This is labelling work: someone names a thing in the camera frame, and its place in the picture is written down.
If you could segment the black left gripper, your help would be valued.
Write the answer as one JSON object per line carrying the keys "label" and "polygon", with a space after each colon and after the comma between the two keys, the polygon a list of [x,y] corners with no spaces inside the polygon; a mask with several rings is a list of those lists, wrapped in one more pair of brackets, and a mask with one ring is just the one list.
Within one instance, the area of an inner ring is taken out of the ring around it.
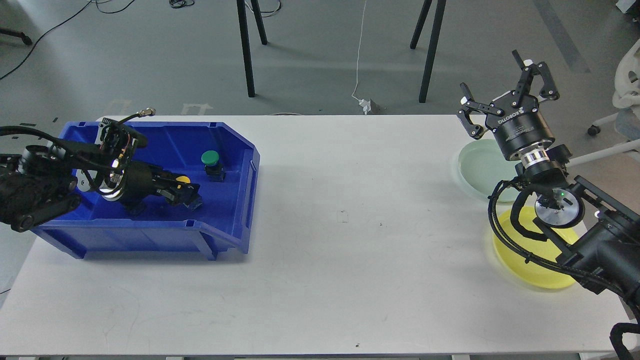
{"label": "black left gripper", "polygon": [[121,189],[104,194],[106,201],[119,202],[124,207],[135,207],[148,196],[165,198],[169,205],[199,206],[202,197],[199,184],[178,184],[176,178],[184,174],[164,170],[149,162],[133,161],[126,169]]}

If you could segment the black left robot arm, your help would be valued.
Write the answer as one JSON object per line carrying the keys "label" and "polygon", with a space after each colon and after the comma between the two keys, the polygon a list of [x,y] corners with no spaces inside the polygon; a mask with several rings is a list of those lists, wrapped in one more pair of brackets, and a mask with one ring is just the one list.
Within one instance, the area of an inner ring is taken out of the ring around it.
{"label": "black left robot arm", "polygon": [[148,139],[127,126],[127,121],[155,113],[146,108],[119,121],[104,118],[96,143],[64,140],[25,126],[2,126],[2,136],[30,135],[48,141],[26,146],[23,153],[2,153],[2,223],[22,233],[69,214],[82,203],[77,190],[121,203],[131,215],[146,209],[143,200],[148,196],[160,196],[169,205],[183,204],[190,210],[200,207],[199,184],[185,174],[133,159]]}

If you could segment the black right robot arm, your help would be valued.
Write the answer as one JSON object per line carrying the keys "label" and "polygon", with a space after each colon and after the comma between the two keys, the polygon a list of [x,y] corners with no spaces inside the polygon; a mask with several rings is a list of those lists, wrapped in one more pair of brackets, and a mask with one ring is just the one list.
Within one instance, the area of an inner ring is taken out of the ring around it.
{"label": "black right robot arm", "polygon": [[[550,68],[522,59],[518,50],[511,53],[520,71],[514,89],[484,104],[462,82],[456,113],[471,139],[491,133],[503,159],[515,163],[514,177],[499,180],[487,195],[491,232],[525,264],[569,276],[594,294],[608,290],[618,296],[634,321],[613,325],[609,340],[618,359],[631,360],[624,335],[639,334],[639,214],[580,175],[569,180],[572,153],[555,144],[540,110],[560,96]],[[553,244],[559,251],[555,259],[526,249],[499,223],[498,202],[509,188],[518,192],[510,225],[526,239]]]}

